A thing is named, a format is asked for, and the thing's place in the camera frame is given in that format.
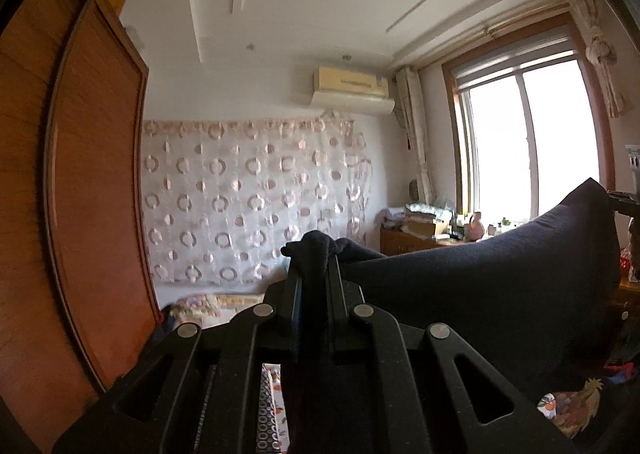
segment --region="dark clothing on bed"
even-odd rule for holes
[[[315,301],[309,343],[325,337],[324,273],[337,255],[343,279],[359,284],[367,303],[418,328],[448,324],[533,404],[552,390],[548,378],[561,361],[604,361],[601,329],[620,281],[619,252],[607,193],[594,180],[481,243],[385,257],[315,231],[283,248],[303,277],[303,304]],[[362,373],[314,361],[321,350],[303,350],[300,364],[282,368],[289,452],[369,453],[369,425],[358,411]]]

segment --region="wall-mounted air conditioner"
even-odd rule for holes
[[[394,104],[388,81],[380,75],[326,67],[314,73],[314,108],[380,116],[390,114]]]

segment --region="wooden window frame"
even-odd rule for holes
[[[470,204],[470,200],[472,199],[472,189],[474,186],[472,182],[468,182],[469,184],[466,185],[465,188],[466,192],[463,192],[463,188],[465,187],[463,185],[463,169],[465,170],[465,174],[468,174],[467,171],[472,167],[472,164],[469,153],[466,151],[466,147],[464,153],[462,153],[462,148],[460,146],[460,138],[458,136],[458,116],[456,115],[456,111],[462,112],[463,108],[456,85],[456,79],[455,76],[453,76],[452,70],[465,65],[472,60],[480,58],[489,52],[508,46],[509,44],[514,44],[526,38],[560,27],[567,28],[572,42],[575,45],[575,49],[578,52],[577,62],[582,73],[582,80],[584,81],[584,85],[587,89],[591,113],[593,115],[593,125],[596,132],[600,183],[607,190],[615,190],[616,171],[613,159],[613,143],[609,127],[609,115],[607,114],[607,109],[605,107],[602,89],[600,88],[600,81],[598,80],[595,68],[586,58],[586,45],[582,35],[580,34],[580,30],[576,26],[571,14],[567,12],[529,24],[524,28],[511,31],[486,44],[483,44],[482,46],[473,48],[442,65],[442,74],[444,76],[447,98],[449,100],[449,114],[451,117],[453,146],[455,149],[456,209],[458,212],[469,213],[472,211],[473,207]]]

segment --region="tied curtain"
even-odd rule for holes
[[[155,282],[259,292],[305,232],[364,242],[372,167],[353,120],[149,120],[141,160]]]
[[[607,113],[610,118],[617,118],[631,108],[622,94],[615,87],[611,77],[611,67],[617,62],[613,47],[606,40],[600,27],[600,11],[596,0],[567,0],[578,18],[588,29],[590,40],[587,40],[586,57],[593,64],[600,79]]]
[[[409,67],[396,73],[400,107],[404,117],[407,137],[417,162],[418,194],[420,201],[431,203],[433,190],[427,162],[427,125],[424,117],[424,101],[420,77]]]

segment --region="wooden wardrobe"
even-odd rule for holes
[[[0,36],[0,398],[43,452],[159,318],[138,192],[147,74],[108,0],[25,0]]]

